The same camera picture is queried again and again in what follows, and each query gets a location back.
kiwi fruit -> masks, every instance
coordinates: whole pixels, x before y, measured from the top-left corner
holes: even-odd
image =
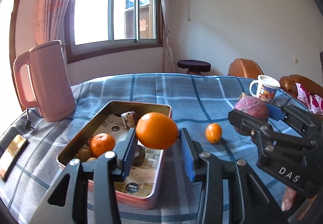
[[[93,157],[91,150],[88,148],[81,148],[78,152],[78,158],[81,162],[87,161],[90,157]]]

pink floral cushion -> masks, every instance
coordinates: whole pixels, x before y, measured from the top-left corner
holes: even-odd
[[[312,95],[301,84],[296,83],[298,96],[297,99],[302,101],[313,114],[323,115],[323,101],[318,95]]]

blue gripper pad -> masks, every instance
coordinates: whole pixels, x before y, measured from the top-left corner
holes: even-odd
[[[199,153],[203,151],[201,144],[191,140],[186,128],[180,129],[180,141],[187,176],[193,182],[202,181],[206,175],[206,167],[199,157]]]
[[[116,143],[113,151],[117,153],[117,168],[113,171],[114,175],[120,175],[124,181],[133,163],[138,139],[135,128],[131,128],[125,140]]]
[[[283,114],[282,110],[280,107],[276,105],[271,105],[271,104],[266,104],[269,112],[269,117],[273,120],[284,120],[285,115]]]

pink electric kettle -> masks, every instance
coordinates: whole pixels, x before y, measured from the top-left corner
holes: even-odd
[[[28,67],[34,100],[27,100],[23,89],[20,70],[24,65]],[[26,108],[38,107],[45,121],[58,121],[75,110],[61,40],[35,46],[19,55],[14,61],[14,76],[22,105]]]

pink tin box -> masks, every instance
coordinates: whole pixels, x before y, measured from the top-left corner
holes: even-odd
[[[124,139],[128,130],[125,129],[120,115],[128,111],[135,111],[138,118],[149,112],[172,116],[172,108],[169,105],[110,101],[57,156],[59,166],[64,169],[71,159],[77,157],[80,148],[87,145],[87,141],[96,134],[110,134],[116,142]],[[139,141],[138,145],[145,151],[144,162],[139,167],[131,167],[126,180],[115,183],[115,190],[118,202],[132,207],[150,209],[157,204],[166,153],[163,150],[146,148]],[[89,180],[88,184],[89,189],[92,190],[93,181]]]

